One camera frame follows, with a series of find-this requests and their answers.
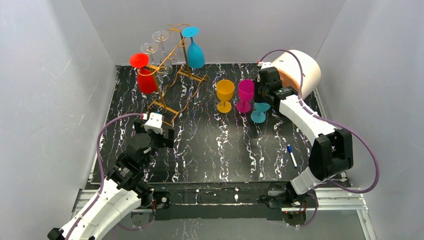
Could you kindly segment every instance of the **yellow goblet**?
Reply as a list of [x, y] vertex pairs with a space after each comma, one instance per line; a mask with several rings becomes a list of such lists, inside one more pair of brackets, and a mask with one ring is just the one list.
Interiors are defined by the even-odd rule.
[[231, 103], [228, 101], [233, 97], [235, 88], [234, 83], [227, 79], [223, 79], [216, 84], [216, 95], [221, 100], [216, 105], [216, 108], [221, 113], [226, 114], [231, 111]]

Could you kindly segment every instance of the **hanging blue goblet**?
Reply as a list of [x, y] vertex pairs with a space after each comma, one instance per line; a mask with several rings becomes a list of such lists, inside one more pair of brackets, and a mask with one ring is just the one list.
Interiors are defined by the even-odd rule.
[[187, 61], [190, 68], [198, 69], [205, 65], [205, 55], [202, 48], [195, 43], [193, 37], [199, 33], [195, 26], [187, 27], [182, 31], [182, 36], [191, 39], [191, 44], [187, 49]]

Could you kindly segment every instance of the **white cylinder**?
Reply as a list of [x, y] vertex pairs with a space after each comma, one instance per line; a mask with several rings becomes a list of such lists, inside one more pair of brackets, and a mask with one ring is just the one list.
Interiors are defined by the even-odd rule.
[[[321, 69], [318, 63], [308, 54], [299, 50], [290, 50], [299, 59], [303, 70], [302, 99], [305, 99], [318, 85], [321, 79]], [[272, 64], [279, 69], [279, 73], [286, 75], [288, 81], [294, 80], [296, 83], [290, 84], [296, 91], [299, 91], [301, 85], [301, 70], [298, 61], [288, 52], [284, 52]]]

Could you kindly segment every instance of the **transparent wine glass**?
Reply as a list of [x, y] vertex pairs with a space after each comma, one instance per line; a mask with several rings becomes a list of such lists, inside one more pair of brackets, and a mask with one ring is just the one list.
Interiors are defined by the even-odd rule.
[[160, 62], [162, 63], [164, 60], [166, 60], [162, 66], [165, 67], [164, 73], [167, 75], [172, 73], [172, 63], [171, 63], [171, 60], [167, 59], [168, 54], [165, 51], [165, 43], [164, 43], [164, 41], [168, 39], [168, 36], [169, 34], [168, 34], [168, 31], [166, 30], [160, 30], [151, 35], [151, 38], [154, 41], [158, 43], [162, 43], [160, 45], [161, 46]]
[[[158, 45], [156, 44], [156, 42], [152, 42], [152, 41], [148, 41], [144, 43], [143, 45], [141, 45], [140, 47], [141, 52], [143, 52], [144, 54], [150, 54], [149, 58], [150, 58], [151, 64], [156, 67], [158, 65], [155, 63], [154, 53], [156, 52], [157, 49], [158, 49]], [[156, 77], [161, 84], [164, 82], [162, 78], [162, 74], [156, 72]]]

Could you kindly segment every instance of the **blue and white marker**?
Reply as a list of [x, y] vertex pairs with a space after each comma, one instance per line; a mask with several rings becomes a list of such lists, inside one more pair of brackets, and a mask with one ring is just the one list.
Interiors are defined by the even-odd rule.
[[293, 160], [294, 168], [297, 169], [298, 168], [298, 165], [296, 164], [295, 156], [293, 156], [292, 146], [290, 146], [290, 144], [287, 145], [287, 149], [288, 149], [288, 152], [290, 153], [291, 160]]

